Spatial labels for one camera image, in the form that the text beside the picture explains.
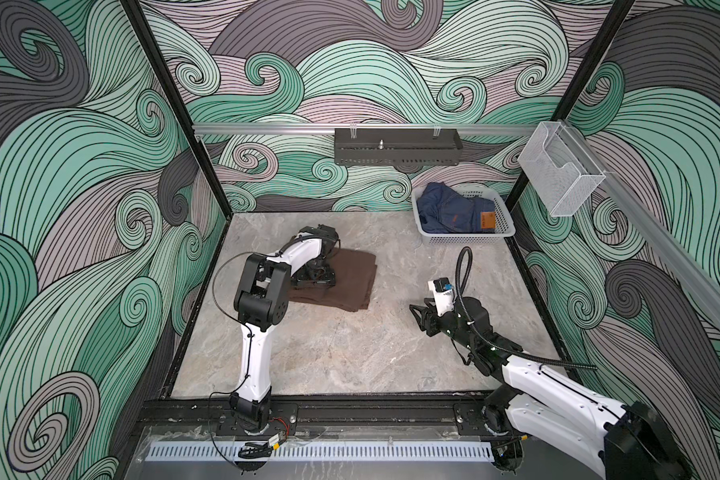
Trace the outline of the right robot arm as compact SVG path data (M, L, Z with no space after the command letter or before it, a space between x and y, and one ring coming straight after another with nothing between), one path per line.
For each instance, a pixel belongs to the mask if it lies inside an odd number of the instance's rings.
M489 434L500 438L495 466L522 459L524 436L579 461L602 479L689 479L689 461L666 422L647 404L627 405L557 372L557 361L531 355L495 332L479 300L466 297L439 313L432 298L409 307L419 329L464 347L465 365L500 384L479 410Z

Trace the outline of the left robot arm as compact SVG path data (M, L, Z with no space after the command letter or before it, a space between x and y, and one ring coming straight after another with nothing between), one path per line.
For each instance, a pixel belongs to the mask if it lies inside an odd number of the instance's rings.
M289 292L294 286L334 286L328 260L339 243L332 227L304 227L277 251L254 252L244 263L233 301L243 333L242 363L230 407L248 430L260 431L269 422L274 333L287 312Z

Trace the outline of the brown trousers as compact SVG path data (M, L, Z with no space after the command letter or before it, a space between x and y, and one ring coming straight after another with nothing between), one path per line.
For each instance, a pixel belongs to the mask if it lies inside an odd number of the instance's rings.
M289 300L348 312L367 309L376 277L376 256L361 250L341 249L328 264L336 275L334 286L292 288Z

